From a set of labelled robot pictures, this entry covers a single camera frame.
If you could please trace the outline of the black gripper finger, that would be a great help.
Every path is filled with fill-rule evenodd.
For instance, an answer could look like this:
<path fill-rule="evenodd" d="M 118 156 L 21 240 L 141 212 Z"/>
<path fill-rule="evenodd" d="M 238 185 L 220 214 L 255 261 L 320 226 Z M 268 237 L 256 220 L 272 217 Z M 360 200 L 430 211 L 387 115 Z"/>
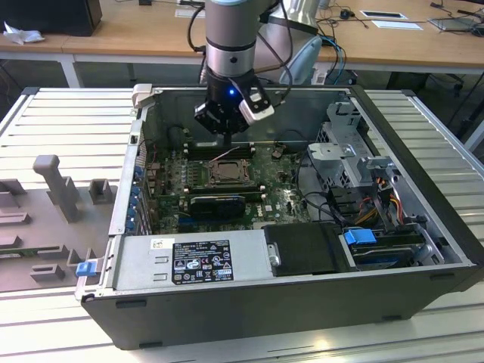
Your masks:
<path fill-rule="evenodd" d="M 207 131 L 216 135 L 223 146 L 228 145 L 227 118 L 220 104 L 206 101 L 194 108 L 194 118 Z"/>
<path fill-rule="evenodd" d="M 227 120 L 227 145 L 231 145 L 234 135 L 245 132 L 249 128 L 244 116 L 240 113 L 233 113 Z"/>

